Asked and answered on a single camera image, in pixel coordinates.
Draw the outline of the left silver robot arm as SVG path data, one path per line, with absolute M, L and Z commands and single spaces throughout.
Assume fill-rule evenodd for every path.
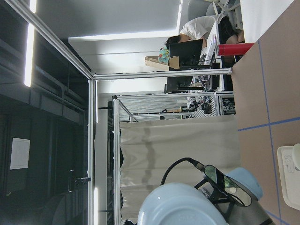
M 237 187 L 226 187 L 226 192 L 236 197 L 215 206 L 229 225 L 273 225 L 259 200 L 263 191 L 255 176 L 243 167 L 238 167 L 226 174 Z

